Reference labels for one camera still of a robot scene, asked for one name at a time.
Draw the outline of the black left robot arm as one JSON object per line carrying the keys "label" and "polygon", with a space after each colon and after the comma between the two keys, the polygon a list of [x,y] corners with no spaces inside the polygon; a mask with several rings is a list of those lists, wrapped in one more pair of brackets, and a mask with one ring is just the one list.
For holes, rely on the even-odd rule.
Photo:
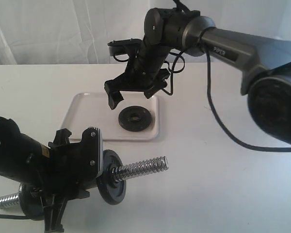
{"label": "black left robot arm", "polygon": [[43,220],[45,232],[62,233],[69,200],[89,196],[86,184],[102,170],[102,135],[90,127],[71,143],[68,129],[56,132],[47,146],[23,134],[11,119],[0,117],[0,176],[20,183],[18,200],[26,217]]}

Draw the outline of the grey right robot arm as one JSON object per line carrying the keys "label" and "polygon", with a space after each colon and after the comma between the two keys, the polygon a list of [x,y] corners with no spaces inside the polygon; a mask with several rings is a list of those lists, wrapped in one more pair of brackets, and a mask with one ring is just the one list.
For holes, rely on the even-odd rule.
{"label": "grey right robot arm", "polygon": [[150,9],[143,39],[112,41],[108,46],[112,57],[128,55],[125,71],[104,84],[111,109],[123,100],[123,91],[150,98],[172,87],[174,69],[162,68],[171,50],[178,50],[177,59],[183,54],[214,57],[241,71],[240,93],[247,97],[253,121],[289,147],[258,147],[237,139],[219,118],[208,88],[210,109],[223,131],[250,150],[291,152],[291,41],[219,29],[211,18],[178,4]]}

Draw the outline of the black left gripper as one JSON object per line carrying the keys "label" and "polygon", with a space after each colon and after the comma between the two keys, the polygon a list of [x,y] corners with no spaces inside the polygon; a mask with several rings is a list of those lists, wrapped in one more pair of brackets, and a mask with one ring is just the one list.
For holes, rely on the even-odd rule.
{"label": "black left gripper", "polygon": [[49,158],[31,154],[26,163],[38,177],[35,185],[46,194],[57,194],[44,199],[45,231],[63,231],[62,217],[68,200],[90,197],[91,183],[82,172],[81,143],[71,143],[72,132],[68,129],[56,131]]}

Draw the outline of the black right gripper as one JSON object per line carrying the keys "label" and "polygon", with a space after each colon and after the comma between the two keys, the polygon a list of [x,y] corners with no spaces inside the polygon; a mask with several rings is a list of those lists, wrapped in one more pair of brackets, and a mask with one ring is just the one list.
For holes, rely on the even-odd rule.
{"label": "black right gripper", "polygon": [[169,52],[168,46],[142,40],[137,54],[128,54],[124,73],[104,84],[110,109],[114,110],[123,101],[121,91],[143,92],[148,99],[165,88],[168,71],[161,71],[161,67]]}

